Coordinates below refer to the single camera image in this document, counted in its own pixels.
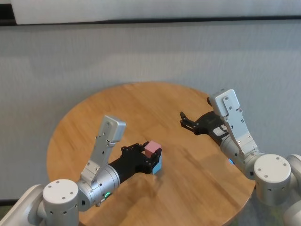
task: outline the wood grain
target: wood grain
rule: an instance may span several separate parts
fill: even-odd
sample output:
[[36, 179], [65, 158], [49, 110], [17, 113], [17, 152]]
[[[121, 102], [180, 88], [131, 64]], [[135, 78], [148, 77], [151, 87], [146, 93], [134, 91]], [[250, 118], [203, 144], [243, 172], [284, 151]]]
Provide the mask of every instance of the wood grain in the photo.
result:
[[179, 112], [191, 119], [211, 111], [206, 94], [165, 82], [125, 84], [96, 93], [61, 120], [48, 147], [49, 179], [74, 181], [87, 163], [105, 114], [127, 123], [120, 148], [154, 140], [162, 144], [158, 175], [136, 174], [101, 207], [80, 214], [86, 226], [220, 226], [239, 213], [254, 182], [246, 179], [207, 135], [180, 126]]

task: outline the white cylindrical joint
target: white cylindrical joint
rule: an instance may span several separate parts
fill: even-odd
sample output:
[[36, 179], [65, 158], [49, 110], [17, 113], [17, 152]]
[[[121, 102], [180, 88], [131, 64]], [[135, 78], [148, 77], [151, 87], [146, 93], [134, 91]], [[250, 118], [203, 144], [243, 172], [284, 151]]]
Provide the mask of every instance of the white cylindrical joint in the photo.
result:
[[254, 164], [256, 193], [267, 205], [283, 203], [290, 191], [291, 167], [289, 162], [276, 154], [259, 157]]
[[78, 226], [78, 186], [71, 180], [51, 182], [43, 190], [47, 226]]
[[254, 163], [264, 153], [258, 149], [251, 151], [247, 156], [239, 153], [239, 148], [228, 135], [221, 143], [221, 151], [231, 160], [232, 163], [249, 179], [254, 180]]

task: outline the black stripe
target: black stripe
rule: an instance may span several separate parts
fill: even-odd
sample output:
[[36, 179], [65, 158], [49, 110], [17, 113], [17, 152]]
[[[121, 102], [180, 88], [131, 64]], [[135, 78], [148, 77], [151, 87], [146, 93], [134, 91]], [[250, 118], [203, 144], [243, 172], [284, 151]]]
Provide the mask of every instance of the black stripe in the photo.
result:
[[18, 199], [0, 200], [0, 206], [13, 206], [17, 201]]
[[0, 4], [0, 26], [16, 25], [11, 4]]
[[[182, 22], [212, 22], [212, 21], [253, 21], [253, 20], [300, 20], [301, 15], [294, 16], [231, 16], [231, 17], [194, 17], [165, 19], [124, 19], [66, 24], [148, 24], [148, 23], [182, 23]], [[0, 4], [0, 26], [16, 25], [11, 4]]]

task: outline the metal bracket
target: metal bracket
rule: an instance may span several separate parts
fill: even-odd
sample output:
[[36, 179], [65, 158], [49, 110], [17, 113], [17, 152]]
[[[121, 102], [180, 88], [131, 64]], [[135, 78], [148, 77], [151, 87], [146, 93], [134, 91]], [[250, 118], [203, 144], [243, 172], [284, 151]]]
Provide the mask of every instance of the metal bracket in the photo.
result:
[[224, 121], [232, 140], [239, 147], [239, 153], [245, 157], [257, 149], [257, 144], [246, 126], [235, 91], [222, 89], [209, 100], [214, 112]]
[[119, 142], [126, 128], [126, 123], [113, 116], [105, 116], [91, 158], [81, 173], [81, 179], [86, 181], [93, 190], [98, 187], [96, 177], [108, 165], [112, 148]]

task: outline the white wall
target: white wall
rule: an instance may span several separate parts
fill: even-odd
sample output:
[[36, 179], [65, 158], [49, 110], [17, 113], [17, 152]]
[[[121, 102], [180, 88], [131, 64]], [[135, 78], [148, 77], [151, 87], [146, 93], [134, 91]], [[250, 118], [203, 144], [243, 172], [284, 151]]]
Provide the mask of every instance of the white wall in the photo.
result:
[[124, 82], [234, 88], [263, 152], [301, 154], [300, 37], [300, 21], [0, 28], [0, 199], [46, 183], [60, 119]]

